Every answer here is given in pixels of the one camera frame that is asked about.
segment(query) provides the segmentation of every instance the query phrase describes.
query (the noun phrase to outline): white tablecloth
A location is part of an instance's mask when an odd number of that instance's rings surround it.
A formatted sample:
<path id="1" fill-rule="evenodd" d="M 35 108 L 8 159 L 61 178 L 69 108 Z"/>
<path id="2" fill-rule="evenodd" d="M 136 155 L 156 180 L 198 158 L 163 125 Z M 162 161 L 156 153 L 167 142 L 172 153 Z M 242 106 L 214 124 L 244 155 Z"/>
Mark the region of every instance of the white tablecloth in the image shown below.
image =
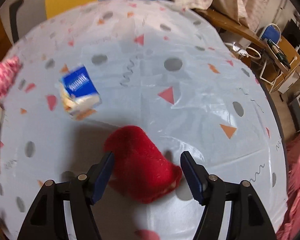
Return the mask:
<path id="1" fill-rule="evenodd" d="M 188 150 L 224 181 L 249 180 L 274 229 L 286 211 L 281 138 L 251 70 L 232 58 L 216 30 L 167 1 L 103 0 L 42 23 L 13 46 L 24 62 L 2 101 L 0 218 L 16 239 L 42 182 L 66 181 L 98 163 L 118 127 L 140 126 L 180 165 Z M 74 121 L 63 110 L 58 80 L 85 65 L 102 98 L 96 113 Z M 186 181 L 140 204 L 107 187 L 93 208 L 104 240 L 192 239 L 203 207 Z M 69 203 L 69 238 L 75 239 Z M 225 239 L 230 203 L 220 239 Z"/>

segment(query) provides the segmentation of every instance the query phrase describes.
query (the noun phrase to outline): orange triangle pattern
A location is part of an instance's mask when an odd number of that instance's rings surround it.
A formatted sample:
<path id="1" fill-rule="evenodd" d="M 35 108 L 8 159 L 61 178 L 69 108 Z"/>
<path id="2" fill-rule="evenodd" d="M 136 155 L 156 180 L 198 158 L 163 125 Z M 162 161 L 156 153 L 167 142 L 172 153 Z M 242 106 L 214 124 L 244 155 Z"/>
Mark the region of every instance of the orange triangle pattern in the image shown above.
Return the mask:
<path id="1" fill-rule="evenodd" d="M 67 64 L 63 65 L 62 69 L 60 69 L 60 73 L 69 73 Z"/>
<path id="2" fill-rule="evenodd" d="M 133 12 L 127 12 L 127 18 L 130 18 L 130 17 L 132 17 L 132 16 L 134 16 L 134 13 L 133 13 Z"/>
<path id="3" fill-rule="evenodd" d="M 225 134 L 227 135 L 227 137 L 229 139 L 231 139 L 231 137 L 233 136 L 234 132 L 237 130 L 237 128 L 232 127 L 232 126 L 228 126 L 228 125 L 223 125 L 220 124 L 221 128 L 223 129 L 223 131 L 225 132 Z"/>
<path id="4" fill-rule="evenodd" d="M 42 186 L 43 186 L 43 182 L 42 182 L 41 180 L 38 180 L 38 179 L 37 179 L 37 182 L 38 182 L 39 187 L 42 187 Z"/>
<path id="5" fill-rule="evenodd" d="M 173 99 L 173 88 L 169 87 L 168 89 L 160 92 L 158 94 L 159 97 L 163 98 L 167 102 L 171 103 L 174 105 L 174 99 Z"/>
<path id="6" fill-rule="evenodd" d="M 85 112 L 77 115 L 77 117 L 75 119 L 78 120 L 78 121 L 81 121 L 81 120 L 85 119 L 86 117 L 88 117 L 88 116 L 90 116 L 90 115 L 92 115 L 92 114 L 94 114 L 96 112 L 97 111 L 94 110 L 94 109 L 88 109 Z"/>
<path id="7" fill-rule="evenodd" d="M 20 114 L 26 114 L 28 111 L 26 109 L 20 108 Z"/>
<path id="8" fill-rule="evenodd" d="M 220 74 L 220 72 L 216 69 L 214 65 L 208 64 L 208 66 L 213 73 Z"/>
<path id="9" fill-rule="evenodd" d="M 269 131 L 269 129 L 267 127 L 266 127 L 266 129 L 267 129 L 268 137 L 270 139 L 270 131 Z"/>
<path id="10" fill-rule="evenodd" d="M 98 25 L 101 25 L 101 24 L 105 24 L 105 21 L 103 19 L 98 20 Z"/>
<path id="11" fill-rule="evenodd" d="M 141 46 L 143 46 L 143 44 L 144 44 L 144 42 L 145 42 L 145 35 L 142 34 L 142 35 L 136 37 L 136 38 L 134 39 L 134 42 L 135 42 L 135 43 L 138 43 L 138 44 L 141 45 Z"/>

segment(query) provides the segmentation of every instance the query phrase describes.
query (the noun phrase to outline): blue folding chair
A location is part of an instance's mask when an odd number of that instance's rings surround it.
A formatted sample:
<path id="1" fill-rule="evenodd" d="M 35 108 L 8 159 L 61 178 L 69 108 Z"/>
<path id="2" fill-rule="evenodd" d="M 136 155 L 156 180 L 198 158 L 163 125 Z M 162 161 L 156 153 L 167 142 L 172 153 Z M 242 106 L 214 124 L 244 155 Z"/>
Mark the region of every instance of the blue folding chair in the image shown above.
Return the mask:
<path id="1" fill-rule="evenodd" d="M 281 39 L 281 31 L 280 31 L 279 27 L 276 24 L 271 23 L 263 29 L 263 31 L 261 32 L 259 38 L 261 40 L 269 39 L 277 45 L 279 43 L 280 39 Z M 265 71 L 267 62 L 268 62 L 268 58 L 265 59 L 265 62 L 263 64 L 262 71 L 261 71 L 261 74 L 260 74 L 260 79 L 262 79 L 263 81 L 265 81 L 265 82 L 267 82 L 271 85 L 271 89 L 269 90 L 269 93 L 271 93 L 275 82 L 282 75 L 282 71 L 281 70 L 279 71 L 277 77 L 272 82 L 270 82 L 269 80 L 266 80 L 265 78 L 262 77 L 262 75 L 263 75 L 263 72 Z"/>

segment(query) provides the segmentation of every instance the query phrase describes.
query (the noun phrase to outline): pink knitted cloth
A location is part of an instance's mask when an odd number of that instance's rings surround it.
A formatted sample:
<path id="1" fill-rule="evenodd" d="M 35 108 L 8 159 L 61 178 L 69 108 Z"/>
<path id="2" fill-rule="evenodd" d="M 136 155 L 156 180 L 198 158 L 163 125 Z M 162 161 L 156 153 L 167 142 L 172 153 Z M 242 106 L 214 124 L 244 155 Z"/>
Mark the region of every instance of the pink knitted cloth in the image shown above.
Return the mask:
<path id="1" fill-rule="evenodd" d="M 0 98 L 7 94 L 21 66 L 17 56 L 0 62 Z"/>

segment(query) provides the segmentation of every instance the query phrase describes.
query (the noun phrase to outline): gray circle pattern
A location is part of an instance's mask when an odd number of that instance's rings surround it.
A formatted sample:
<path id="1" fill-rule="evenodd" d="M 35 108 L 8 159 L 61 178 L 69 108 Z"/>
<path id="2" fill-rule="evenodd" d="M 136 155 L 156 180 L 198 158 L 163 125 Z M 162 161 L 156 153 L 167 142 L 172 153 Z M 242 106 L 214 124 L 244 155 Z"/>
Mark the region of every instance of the gray circle pattern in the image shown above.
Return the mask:
<path id="1" fill-rule="evenodd" d="M 166 31 L 166 32 L 171 32 L 171 28 L 165 24 L 160 24 L 160 29 L 162 29 L 163 31 Z"/>
<path id="2" fill-rule="evenodd" d="M 0 195 L 3 196 L 2 184 L 0 183 Z"/>
<path id="3" fill-rule="evenodd" d="M 168 71 L 178 71 L 182 68 L 182 60 L 176 57 L 168 58 L 164 62 L 164 67 Z"/>
<path id="4" fill-rule="evenodd" d="M 205 48 L 199 47 L 199 46 L 195 46 L 195 48 L 196 48 L 197 50 L 200 50 L 200 51 L 205 51 L 205 50 L 206 50 Z"/>
<path id="5" fill-rule="evenodd" d="M 200 35 L 196 34 L 195 36 L 197 36 L 199 40 L 202 40 L 202 37 Z"/>
<path id="6" fill-rule="evenodd" d="M 103 15 L 103 19 L 104 20 L 108 20 L 110 19 L 111 17 L 113 16 L 113 12 L 112 11 L 109 11 L 109 12 L 106 12 L 104 15 Z"/>
<path id="7" fill-rule="evenodd" d="M 99 55 L 93 55 L 91 62 L 94 65 L 101 65 L 103 63 L 105 63 L 108 60 L 108 57 L 104 54 L 99 54 Z"/>
<path id="8" fill-rule="evenodd" d="M 193 199 L 191 190 L 185 178 L 181 179 L 179 187 L 176 188 L 176 195 L 179 199 L 184 201 Z"/>
<path id="9" fill-rule="evenodd" d="M 26 148 L 25 148 L 25 154 L 27 157 L 31 158 L 34 155 L 35 152 L 35 145 L 34 142 L 28 141 L 26 143 Z"/>
<path id="10" fill-rule="evenodd" d="M 25 79 L 22 79 L 22 80 L 20 81 L 20 83 L 19 83 L 18 89 L 19 89 L 19 90 L 22 90 L 23 87 L 25 86 L 25 84 L 26 84 L 26 80 L 25 80 Z"/>
<path id="11" fill-rule="evenodd" d="M 89 7 L 89 8 L 86 8 L 85 10 L 83 10 L 84 11 L 84 13 L 89 13 L 89 12 L 91 12 L 92 11 L 92 8 L 91 7 Z"/>
<path id="12" fill-rule="evenodd" d="M 238 116 L 243 117 L 244 110 L 240 103 L 238 102 L 232 102 L 233 108 Z"/>
<path id="13" fill-rule="evenodd" d="M 136 59 L 143 59 L 143 54 L 136 55 Z"/>
<path id="14" fill-rule="evenodd" d="M 53 58 L 49 59 L 46 63 L 46 69 L 53 68 L 56 65 L 56 62 Z"/>
<path id="15" fill-rule="evenodd" d="M 146 50 L 146 55 L 150 56 L 151 54 L 153 54 L 153 50 L 152 49 L 147 49 Z"/>
<path id="16" fill-rule="evenodd" d="M 276 182 L 277 182 L 277 175 L 275 173 L 272 173 L 272 187 L 274 187 Z"/>
<path id="17" fill-rule="evenodd" d="M 25 203 L 23 202 L 22 198 L 16 197 L 16 203 L 19 211 L 24 213 L 26 211 Z"/>
<path id="18" fill-rule="evenodd" d="M 245 73 L 248 77 L 250 77 L 250 74 L 248 71 L 246 71 L 244 68 L 241 69 L 243 73 Z"/>
<path id="19" fill-rule="evenodd" d="M 50 35 L 49 35 L 49 37 L 52 39 L 52 38 L 54 38 L 56 36 L 56 32 L 53 32 L 53 33 L 51 33 Z"/>

